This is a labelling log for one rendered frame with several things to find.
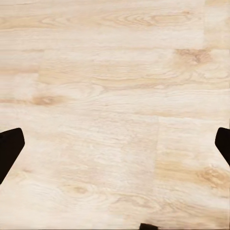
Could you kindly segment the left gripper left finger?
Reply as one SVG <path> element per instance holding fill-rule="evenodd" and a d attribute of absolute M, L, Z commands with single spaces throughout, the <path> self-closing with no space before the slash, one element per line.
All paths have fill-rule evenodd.
<path fill-rule="evenodd" d="M 25 139 L 20 127 L 0 133 L 0 185 L 24 146 Z"/>

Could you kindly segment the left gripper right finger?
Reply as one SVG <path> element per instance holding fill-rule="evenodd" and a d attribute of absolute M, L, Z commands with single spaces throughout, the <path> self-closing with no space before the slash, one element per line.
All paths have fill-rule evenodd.
<path fill-rule="evenodd" d="M 220 127 L 216 134 L 215 144 L 230 166 L 230 129 Z"/>

